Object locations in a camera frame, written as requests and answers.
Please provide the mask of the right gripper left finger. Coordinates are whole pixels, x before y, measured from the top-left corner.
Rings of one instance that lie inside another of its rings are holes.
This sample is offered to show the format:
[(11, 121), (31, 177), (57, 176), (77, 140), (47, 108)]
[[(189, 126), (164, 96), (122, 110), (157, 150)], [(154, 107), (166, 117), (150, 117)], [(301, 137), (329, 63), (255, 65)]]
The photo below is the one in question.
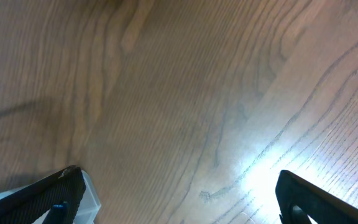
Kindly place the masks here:
[(0, 199), (0, 223), (71, 224), (86, 190), (82, 170), (69, 166)]

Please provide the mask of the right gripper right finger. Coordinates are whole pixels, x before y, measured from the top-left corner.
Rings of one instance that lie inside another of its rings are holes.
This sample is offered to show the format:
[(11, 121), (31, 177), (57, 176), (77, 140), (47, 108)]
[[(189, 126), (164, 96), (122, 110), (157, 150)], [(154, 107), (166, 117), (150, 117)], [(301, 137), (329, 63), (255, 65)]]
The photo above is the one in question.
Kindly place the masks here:
[(275, 194), (282, 224), (358, 223), (357, 208), (288, 170), (280, 171)]

